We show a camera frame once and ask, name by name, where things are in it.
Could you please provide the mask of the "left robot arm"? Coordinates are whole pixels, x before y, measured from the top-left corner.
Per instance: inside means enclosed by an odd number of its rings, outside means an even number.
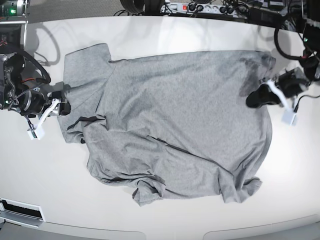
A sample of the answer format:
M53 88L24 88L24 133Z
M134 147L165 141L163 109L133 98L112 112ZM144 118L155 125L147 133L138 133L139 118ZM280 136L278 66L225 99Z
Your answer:
M279 43L279 32L284 23L291 23L302 41L304 50L301 56L285 53ZM320 81L320 2L302 0L301 3L287 3L286 14L277 23L273 39L277 52L288 60L298 61L301 68L294 68L270 79L262 79L257 90L246 98L249 108L257 109L264 105L281 105L297 112L301 97L312 83Z

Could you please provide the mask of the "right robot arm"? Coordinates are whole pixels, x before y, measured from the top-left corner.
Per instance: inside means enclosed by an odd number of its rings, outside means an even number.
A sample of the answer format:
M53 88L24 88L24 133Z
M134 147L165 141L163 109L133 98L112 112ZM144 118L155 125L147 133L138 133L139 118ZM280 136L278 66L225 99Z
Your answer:
M58 100L49 115L66 116L71 112L70 103L62 91L42 91L51 77L25 50L29 5L28 0L0 2L0 108L34 118Z

